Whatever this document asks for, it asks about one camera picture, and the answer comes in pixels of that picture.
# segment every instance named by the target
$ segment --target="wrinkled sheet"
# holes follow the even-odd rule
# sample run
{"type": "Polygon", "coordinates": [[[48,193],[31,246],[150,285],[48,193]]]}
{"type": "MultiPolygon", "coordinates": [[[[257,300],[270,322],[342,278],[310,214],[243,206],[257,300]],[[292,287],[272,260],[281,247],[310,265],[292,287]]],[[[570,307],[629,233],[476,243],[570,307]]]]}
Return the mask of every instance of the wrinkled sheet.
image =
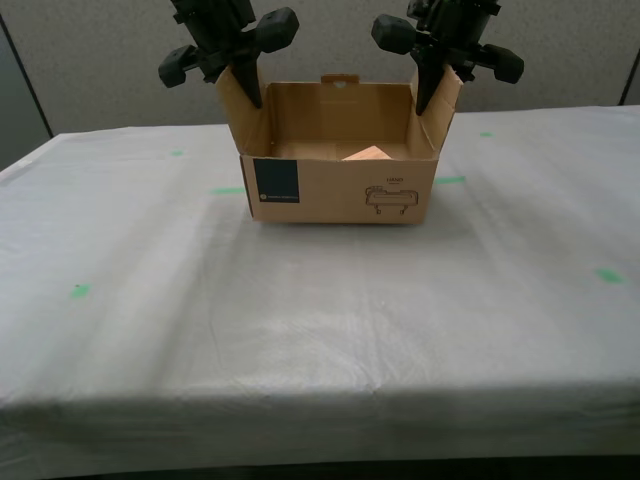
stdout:
{"type": "Polygon", "coordinates": [[[0,478],[640,453],[640,107],[458,114],[427,221],[252,222],[226,126],[0,173],[0,478]]]}

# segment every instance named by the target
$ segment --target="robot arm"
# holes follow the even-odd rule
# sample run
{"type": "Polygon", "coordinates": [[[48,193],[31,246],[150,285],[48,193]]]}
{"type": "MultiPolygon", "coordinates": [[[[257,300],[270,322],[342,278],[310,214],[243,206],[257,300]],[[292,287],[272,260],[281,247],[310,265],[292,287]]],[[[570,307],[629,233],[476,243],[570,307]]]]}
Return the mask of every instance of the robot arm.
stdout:
{"type": "Polygon", "coordinates": [[[262,107],[257,59],[288,47],[298,31],[298,18],[290,8],[266,14],[256,28],[243,31],[256,21],[250,0],[171,0],[173,18],[184,24],[196,46],[171,52],[158,68],[166,87],[184,83],[186,72],[199,68],[204,81],[215,83],[230,65],[233,75],[253,104],[262,107]]]}
{"type": "Polygon", "coordinates": [[[411,0],[406,20],[380,15],[371,35],[382,50],[411,57],[418,65],[416,113],[429,104],[449,64],[463,82],[474,80],[476,65],[490,68],[496,80],[517,83],[524,61],[506,48],[480,45],[478,41],[491,16],[500,11],[497,0],[411,0]]]}

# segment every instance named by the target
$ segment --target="cardboard box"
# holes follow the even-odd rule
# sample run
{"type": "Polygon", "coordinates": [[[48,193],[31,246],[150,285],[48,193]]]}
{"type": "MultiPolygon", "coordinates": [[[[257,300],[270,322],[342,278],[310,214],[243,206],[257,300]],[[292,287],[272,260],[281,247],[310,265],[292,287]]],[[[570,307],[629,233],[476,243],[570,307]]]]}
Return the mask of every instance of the cardboard box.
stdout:
{"type": "Polygon", "coordinates": [[[257,109],[227,69],[216,86],[253,218],[422,223],[462,82],[447,67],[417,116],[416,80],[325,75],[320,83],[261,83],[257,109]]]}

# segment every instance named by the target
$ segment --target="black label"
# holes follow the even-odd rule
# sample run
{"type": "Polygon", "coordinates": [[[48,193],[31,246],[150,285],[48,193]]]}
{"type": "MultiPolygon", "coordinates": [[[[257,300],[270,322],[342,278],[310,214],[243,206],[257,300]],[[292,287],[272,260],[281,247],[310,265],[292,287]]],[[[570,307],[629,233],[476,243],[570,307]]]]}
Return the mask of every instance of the black label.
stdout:
{"type": "Polygon", "coordinates": [[[254,158],[253,168],[261,202],[300,203],[296,160],[254,158]]]}

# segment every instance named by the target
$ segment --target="gray cubicle wall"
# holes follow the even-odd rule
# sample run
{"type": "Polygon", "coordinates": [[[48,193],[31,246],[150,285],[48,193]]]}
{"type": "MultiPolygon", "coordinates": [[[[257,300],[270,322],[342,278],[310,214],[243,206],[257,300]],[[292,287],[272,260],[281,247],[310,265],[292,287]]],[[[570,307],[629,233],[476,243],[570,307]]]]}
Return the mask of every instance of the gray cubicle wall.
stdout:
{"type": "MultiPolygon", "coordinates": [[[[358,73],[402,82],[414,65],[378,50],[370,37],[380,13],[404,16],[408,0],[253,0],[257,13],[289,5],[301,28],[292,47],[261,57],[272,80],[358,73]]],[[[463,111],[615,105],[640,46],[639,0],[502,0],[484,41],[526,60],[518,86],[478,69],[463,111]]],[[[157,66],[189,43],[169,0],[0,0],[54,132],[127,125],[223,122],[215,89],[191,72],[166,90],[157,66]]]]}
{"type": "Polygon", "coordinates": [[[0,171],[48,139],[9,39],[0,28],[0,171]]]}

